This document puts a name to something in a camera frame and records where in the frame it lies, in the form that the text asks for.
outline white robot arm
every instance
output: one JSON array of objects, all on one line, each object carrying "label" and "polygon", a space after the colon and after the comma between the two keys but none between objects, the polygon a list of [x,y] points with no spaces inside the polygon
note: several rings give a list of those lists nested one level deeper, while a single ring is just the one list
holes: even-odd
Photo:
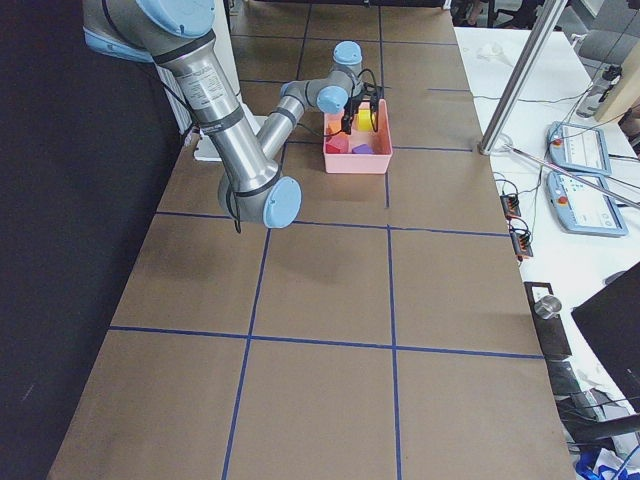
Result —
[{"label": "white robot arm", "polygon": [[302,201],[300,186],[281,176],[273,157],[306,108],[339,113],[349,104],[353,112],[355,104],[357,109],[364,93],[360,47],[342,42],[326,78],[285,85],[256,136],[214,53],[214,0],[84,0],[83,8],[90,48],[154,62],[175,76],[227,173],[218,188],[221,207],[236,222],[268,228],[293,222]]}]

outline pink bin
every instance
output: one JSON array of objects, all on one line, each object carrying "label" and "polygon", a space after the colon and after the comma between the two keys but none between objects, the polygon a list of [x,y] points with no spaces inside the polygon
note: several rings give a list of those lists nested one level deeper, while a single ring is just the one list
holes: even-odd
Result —
[{"label": "pink bin", "polygon": [[[360,109],[368,108],[368,102],[362,102]],[[342,113],[336,115],[325,114],[324,132],[328,131],[329,124],[340,124]],[[324,152],[324,165],[327,173],[386,173],[389,161],[393,154],[391,133],[389,132],[389,116],[387,103],[380,100],[378,108],[378,131],[365,132],[355,129],[353,122],[351,135],[349,135],[349,152],[358,145],[369,145],[374,153],[372,155],[357,155],[352,153],[327,153],[327,138],[324,139],[322,151]]]}]

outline white table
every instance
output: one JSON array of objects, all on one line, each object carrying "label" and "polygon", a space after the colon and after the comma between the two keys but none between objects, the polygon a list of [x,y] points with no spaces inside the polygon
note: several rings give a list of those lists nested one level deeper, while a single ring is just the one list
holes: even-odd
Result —
[{"label": "white table", "polygon": [[[456,36],[467,78],[474,97],[499,97],[504,90],[513,66],[530,32],[521,30],[493,30],[482,28],[456,28]],[[535,65],[520,99],[557,100],[580,95],[589,85],[589,76],[562,33],[553,33]],[[577,99],[559,103],[518,102],[509,118],[504,133],[517,148],[543,158],[546,150],[546,131],[553,121],[565,119]],[[484,132],[496,108],[497,100],[475,98],[475,107]],[[595,125],[593,119],[573,116],[573,123]],[[616,121],[604,125],[610,153],[634,156],[626,137]],[[494,172],[502,173],[519,190],[534,188],[539,166],[515,154],[491,156]],[[640,163],[612,159],[613,177],[640,185]],[[563,232],[547,201],[543,186],[537,194],[521,196],[523,218],[534,224],[532,249],[534,258],[523,262],[520,272],[523,281],[549,282],[563,303],[562,322],[571,345],[571,358],[581,386],[597,387],[612,398],[623,398],[609,375],[578,331],[570,311],[590,298],[603,285],[603,279],[626,270],[640,261],[640,211],[622,209],[629,235],[624,238],[605,238],[575,235]],[[640,201],[640,191],[617,185],[609,186],[624,196]]]}]

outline black panel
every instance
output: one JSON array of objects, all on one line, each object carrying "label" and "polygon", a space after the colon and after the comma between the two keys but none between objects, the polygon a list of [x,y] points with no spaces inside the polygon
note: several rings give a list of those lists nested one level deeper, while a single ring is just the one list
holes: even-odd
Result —
[{"label": "black panel", "polygon": [[[640,263],[577,307],[572,315],[624,395],[640,395]],[[630,402],[640,410],[640,399]]]},{"label": "black panel", "polygon": [[3,480],[45,478],[179,151],[164,92],[85,47],[80,5],[0,5]]}]

